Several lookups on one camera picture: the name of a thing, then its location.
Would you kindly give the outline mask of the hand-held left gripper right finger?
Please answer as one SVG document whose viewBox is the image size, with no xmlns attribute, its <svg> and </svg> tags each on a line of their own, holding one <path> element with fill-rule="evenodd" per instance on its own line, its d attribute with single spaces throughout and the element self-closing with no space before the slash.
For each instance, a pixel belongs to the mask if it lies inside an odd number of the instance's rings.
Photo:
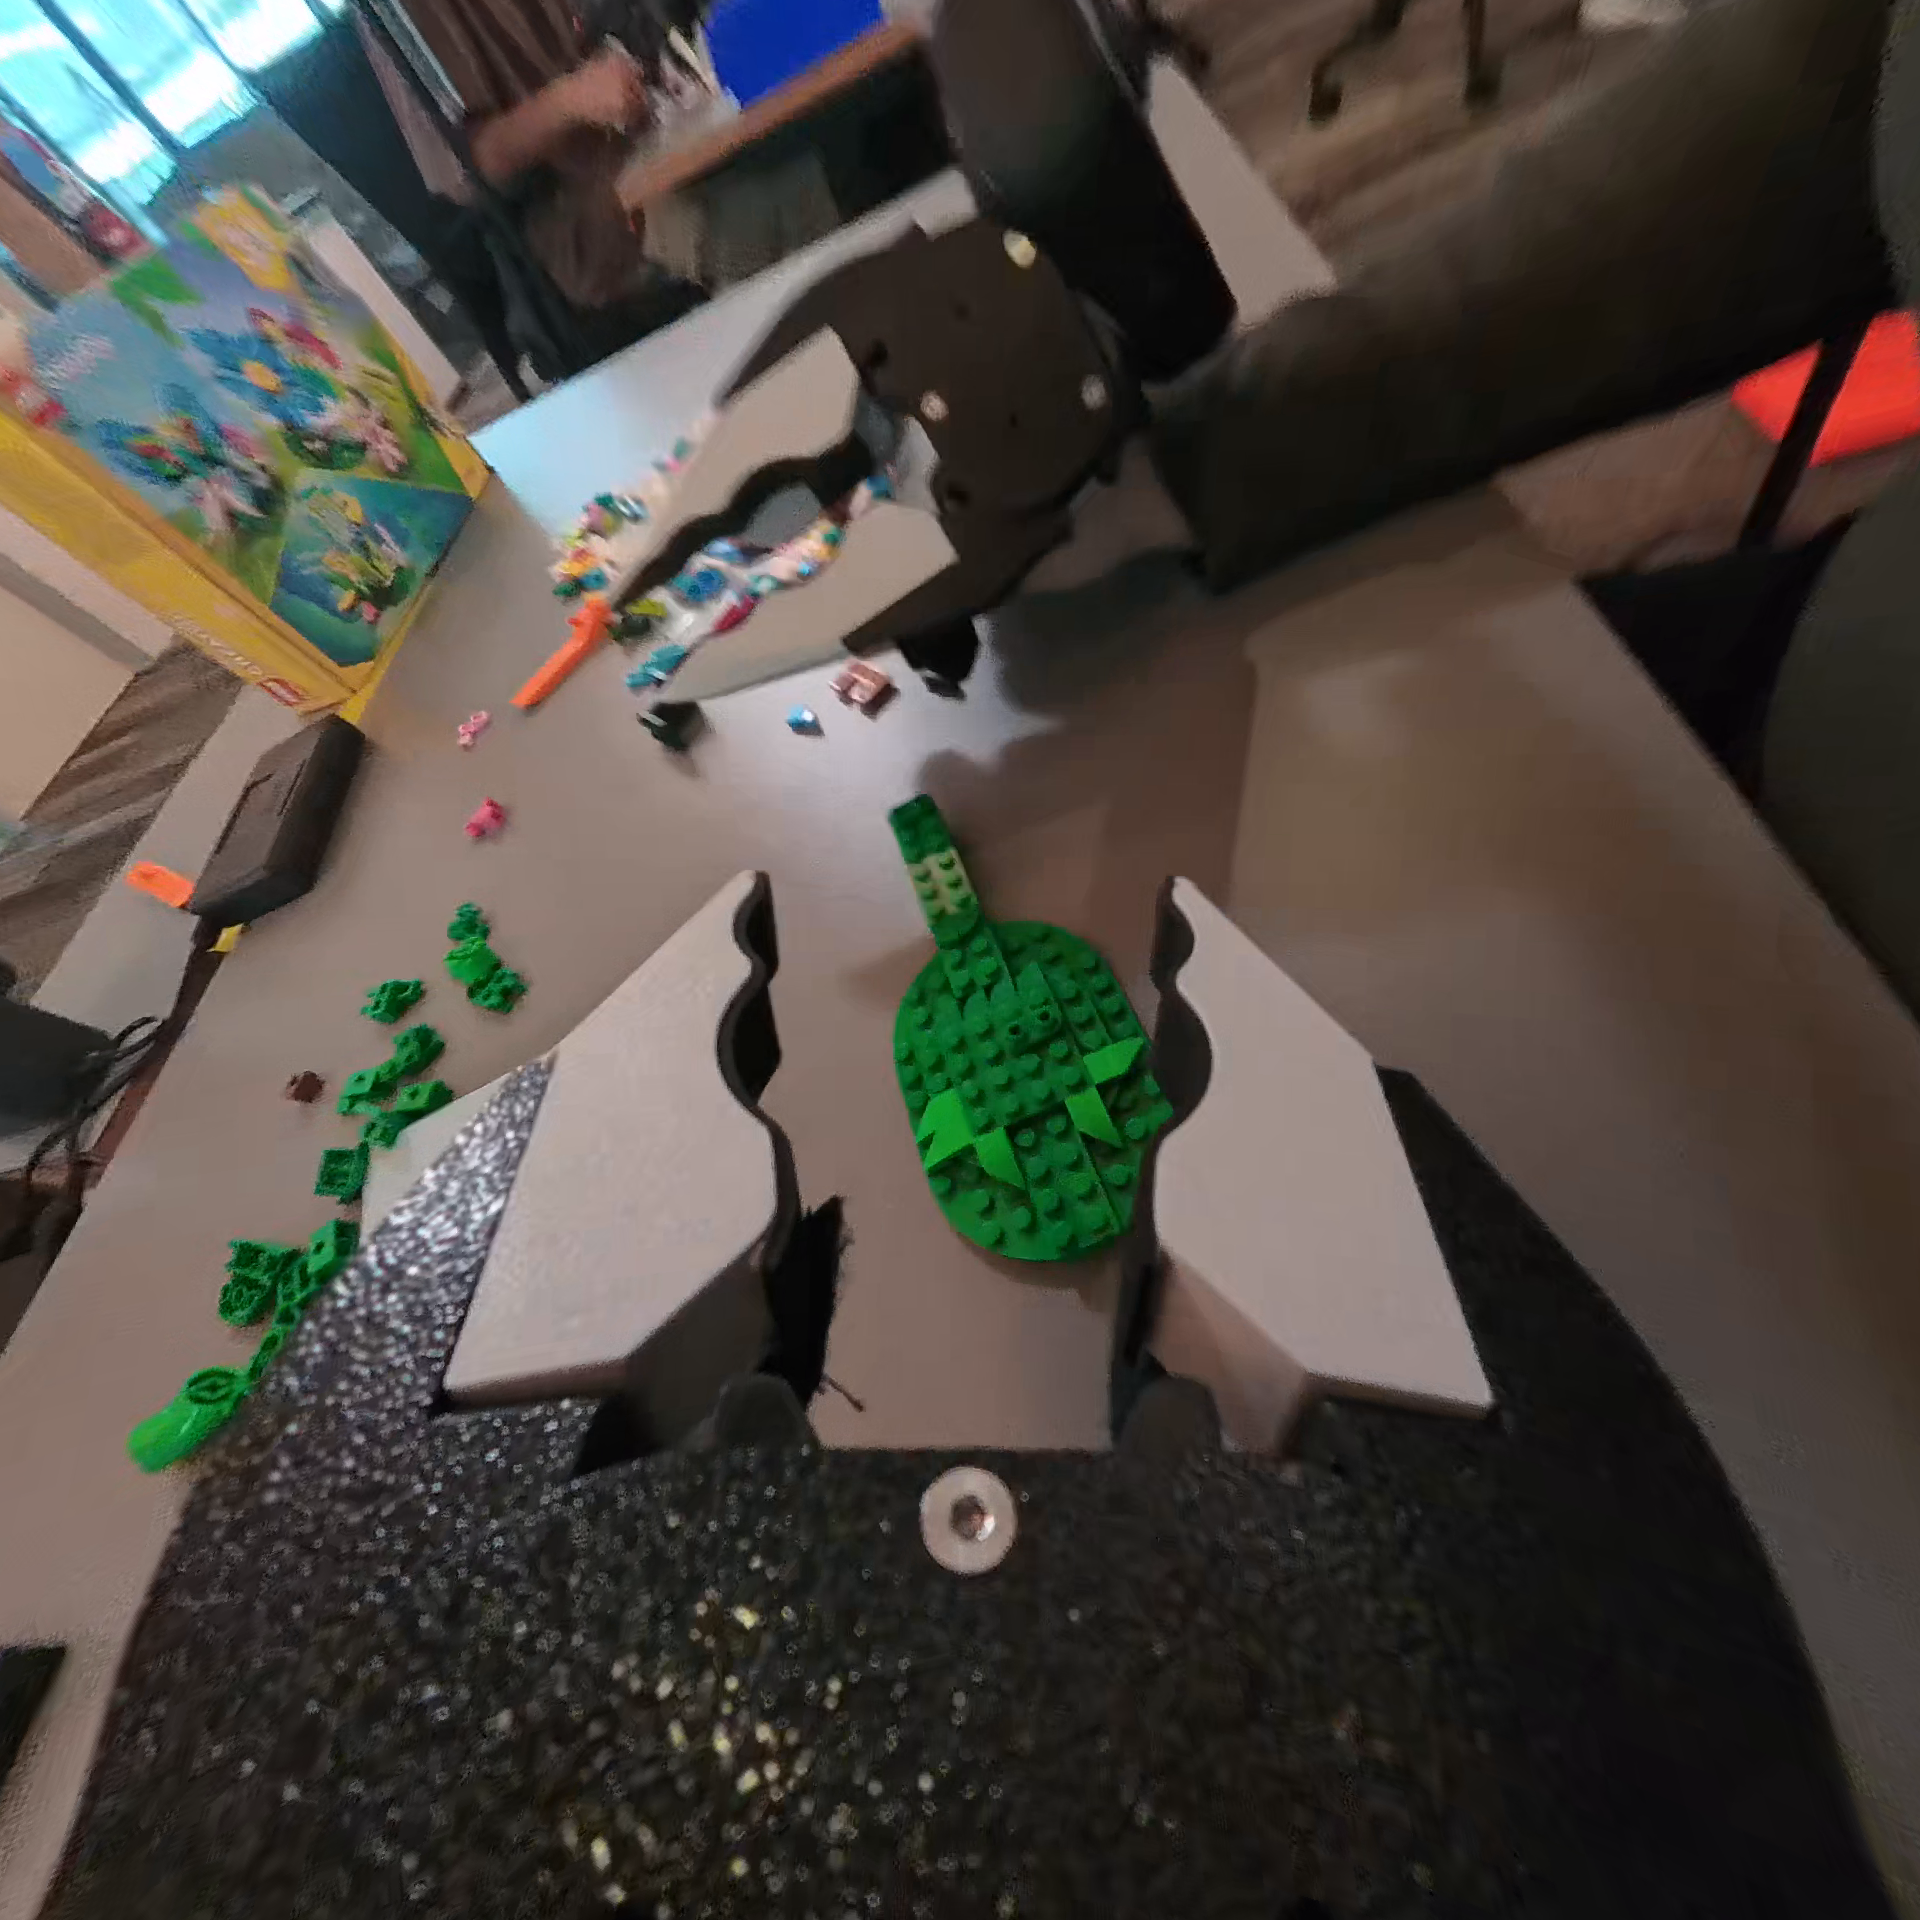
<svg viewBox="0 0 1920 1920">
<path fill-rule="evenodd" d="M 1159 891 L 1150 1069 L 1171 1118 L 1124 1240 L 1115 1442 L 1276 1455 L 1330 1400 L 1484 1419 L 1465 1310 L 1370 1050 L 1190 879 Z"/>
</svg>

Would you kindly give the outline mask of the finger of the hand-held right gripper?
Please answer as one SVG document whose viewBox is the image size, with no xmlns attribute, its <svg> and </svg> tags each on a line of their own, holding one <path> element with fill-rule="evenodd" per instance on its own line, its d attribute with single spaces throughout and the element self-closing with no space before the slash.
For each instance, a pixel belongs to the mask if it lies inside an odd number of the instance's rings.
<svg viewBox="0 0 1920 1920">
<path fill-rule="evenodd" d="M 729 634 L 708 634 L 656 695 L 708 701 L 823 667 L 954 560 L 938 516 L 881 501 L 851 518 L 825 570 L 760 596 Z"/>
<path fill-rule="evenodd" d="M 758 516 L 799 526 L 799 505 L 834 505 L 902 448 L 897 418 L 865 392 L 835 333 L 758 373 L 636 491 L 643 514 L 601 543 L 604 601 L 661 589 L 714 538 L 745 536 Z"/>
</svg>

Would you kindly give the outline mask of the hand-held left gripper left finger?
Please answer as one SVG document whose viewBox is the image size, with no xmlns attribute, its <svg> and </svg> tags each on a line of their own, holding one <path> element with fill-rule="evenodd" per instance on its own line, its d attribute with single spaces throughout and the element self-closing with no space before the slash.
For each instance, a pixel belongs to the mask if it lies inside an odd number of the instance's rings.
<svg viewBox="0 0 1920 1920">
<path fill-rule="evenodd" d="M 776 965 L 771 876 L 747 868 L 550 1055 L 447 1407 L 610 1400 L 647 1453 L 711 1425 L 742 1378 L 810 1409 L 846 1216 L 803 1204 L 765 1112 Z"/>
</svg>

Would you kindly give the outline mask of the green brick leaf build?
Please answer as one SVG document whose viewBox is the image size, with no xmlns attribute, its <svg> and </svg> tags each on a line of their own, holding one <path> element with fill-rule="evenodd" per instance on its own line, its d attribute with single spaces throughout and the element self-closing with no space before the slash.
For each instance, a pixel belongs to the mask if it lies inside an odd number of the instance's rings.
<svg viewBox="0 0 1920 1920">
<path fill-rule="evenodd" d="M 890 1057 L 944 1221 L 1022 1262 L 1115 1246 L 1171 1119 L 1130 996 L 1080 935 L 991 918 L 930 797 L 889 826 L 933 945 Z"/>
</svg>

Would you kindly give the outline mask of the grey desk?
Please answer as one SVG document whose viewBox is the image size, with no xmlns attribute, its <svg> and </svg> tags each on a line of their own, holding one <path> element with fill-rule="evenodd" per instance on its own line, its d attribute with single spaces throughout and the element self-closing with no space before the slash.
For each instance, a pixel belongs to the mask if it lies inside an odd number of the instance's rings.
<svg viewBox="0 0 1920 1920">
<path fill-rule="evenodd" d="M 972 692 L 779 726 L 825 672 L 647 743 L 601 661 L 473 755 L 452 726 L 551 641 L 538 518 L 732 369 L 795 262 L 488 434 L 498 485 L 371 701 L 316 891 L 218 965 L 105 1191 L 4 1356 L 4 1635 L 74 1638 L 4 1797 L 4 1917 L 36 1917 L 135 1574 L 186 1468 L 123 1428 L 203 1358 L 228 1233 L 290 1233 L 383 974 L 436 974 L 478 898 L 526 1011 L 447 1010 L 456 1088 L 555 1043 L 735 868 L 779 926 L 775 1112 L 851 1208 L 819 1400 L 851 1445 L 1092 1445 L 1107 1262 L 1035 1279 L 941 1223 L 881 1043 L 927 954 L 884 810 L 947 806 L 987 902 L 1084 930 L 1144 989 L 1183 873 L 1376 1057 L 1464 1122 L 1648 1338 L 1759 1524 L 1891 1889 L 1916 1909 L 1916 1028 L 1739 794 L 1496 494 L 1245 593 L 1166 565 L 1020 605 Z M 507 826 L 470 842 L 480 801 Z"/>
</svg>

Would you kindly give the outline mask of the pile of colourful bricks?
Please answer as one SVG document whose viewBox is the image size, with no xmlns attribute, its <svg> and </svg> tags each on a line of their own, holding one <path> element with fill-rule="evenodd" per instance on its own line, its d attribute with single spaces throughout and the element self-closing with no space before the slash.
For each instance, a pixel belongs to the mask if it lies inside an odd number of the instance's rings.
<svg viewBox="0 0 1920 1920">
<path fill-rule="evenodd" d="M 668 504 L 668 485 L 693 453 L 679 441 L 643 480 L 622 494 L 594 494 L 558 543 L 550 568 L 555 596 L 567 607 L 604 593 L 617 607 L 610 643 L 635 646 L 630 692 L 656 692 L 679 664 L 708 637 L 739 628 L 760 596 L 803 583 L 839 555 L 855 516 L 897 496 L 902 461 L 875 466 L 860 485 L 823 505 L 798 536 L 758 543 L 747 536 L 711 538 L 693 551 L 662 583 L 614 593 L 617 565 L 640 536 L 654 533 Z"/>
</svg>

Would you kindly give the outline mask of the cluster of small green bricks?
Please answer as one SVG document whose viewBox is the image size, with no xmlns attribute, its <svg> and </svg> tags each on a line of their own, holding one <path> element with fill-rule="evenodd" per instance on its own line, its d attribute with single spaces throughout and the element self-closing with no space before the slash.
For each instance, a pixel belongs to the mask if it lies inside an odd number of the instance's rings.
<svg viewBox="0 0 1920 1920">
<path fill-rule="evenodd" d="M 363 1019 L 384 1034 L 384 1050 L 314 1097 L 332 1097 L 332 1131 L 316 1155 L 314 1199 L 323 1221 L 299 1240 L 232 1237 L 215 1319 L 253 1348 L 184 1378 L 167 1403 L 126 1432 L 126 1461 L 157 1477 L 188 1461 L 266 1384 L 276 1361 L 320 1296 L 344 1275 L 363 1245 L 371 1169 L 420 1122 L 443 1112 L 453 1088 L 438 1075 L 443 1032 L 417 1019 L 420 977 L 378 979 L 363 996 Z"/>
</svg>

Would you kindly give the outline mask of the tan office table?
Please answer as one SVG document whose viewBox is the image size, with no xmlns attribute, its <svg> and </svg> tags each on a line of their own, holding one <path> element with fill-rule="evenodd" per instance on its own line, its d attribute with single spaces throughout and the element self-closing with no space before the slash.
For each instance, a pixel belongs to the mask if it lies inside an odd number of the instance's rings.
<svg viewBox="0 0 1920 1920">
<path fill-rule="evenodd" d="M 718 104 L 674 117 L 636 140 L 617 176 L 617 201 L 628 214 L 711 176 L 754 145 L 788 129 L 819 108 L 846 98 L 877 73 L 912 60 L 927 31 L 924 15 L 884 15 L 877 27 L 834 50 L 819 62 L 758 98 L 754 104 Z"/>
</svg>

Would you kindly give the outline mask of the orange brick separator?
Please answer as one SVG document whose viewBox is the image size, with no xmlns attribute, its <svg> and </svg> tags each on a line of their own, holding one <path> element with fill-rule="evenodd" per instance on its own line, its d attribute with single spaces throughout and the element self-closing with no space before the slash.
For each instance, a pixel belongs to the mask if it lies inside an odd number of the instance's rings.
<svg viewBox="0 0 1920 1920">
<path fill-rule="evenodd" d="M 617 607 L 604 593 L 581 596 L 555 654 L 516 689 L 513 707 L 533 713 L 551 699 L 617 629 Z"/>
</svg>

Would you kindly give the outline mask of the blue plastic bin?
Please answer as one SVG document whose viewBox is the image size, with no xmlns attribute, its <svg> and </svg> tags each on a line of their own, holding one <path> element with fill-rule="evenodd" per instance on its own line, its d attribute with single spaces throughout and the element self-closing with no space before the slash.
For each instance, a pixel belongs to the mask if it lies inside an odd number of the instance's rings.
<svg viewBox="0 0 1920 1920">
<path fill-rule="evenodd" d="M 701 29 L 722 91 L 752 108 L 884 24 L 884 4 L 708 4 Z"/>
</svg>

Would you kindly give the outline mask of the colourful toy box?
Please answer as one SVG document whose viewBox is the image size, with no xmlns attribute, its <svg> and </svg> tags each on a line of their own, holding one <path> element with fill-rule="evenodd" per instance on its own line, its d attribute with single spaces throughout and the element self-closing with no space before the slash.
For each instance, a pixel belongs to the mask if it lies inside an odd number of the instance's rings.
<svg viewBox="0 0 1920 1920">
<path fill-rule="evenodd" d="M 248 182 L 4 333 L 4 510 L 299 715 L 378 683 L 491 480 Z"/>
</svg>

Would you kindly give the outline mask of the black rectangular device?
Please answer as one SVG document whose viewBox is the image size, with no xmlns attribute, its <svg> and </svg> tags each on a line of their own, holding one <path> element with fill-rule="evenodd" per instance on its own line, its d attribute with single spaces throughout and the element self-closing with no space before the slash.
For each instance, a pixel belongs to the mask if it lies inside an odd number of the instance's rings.
<svg viewBox="0 0 1920 1920">
<path fill-rule="evenodd" d="M 299 902 L 320 879 L 363 755 L 367 733 L 344 715 L 327 715 L 268 748 L 184 910 L 228 926 Z"/>
</svg>

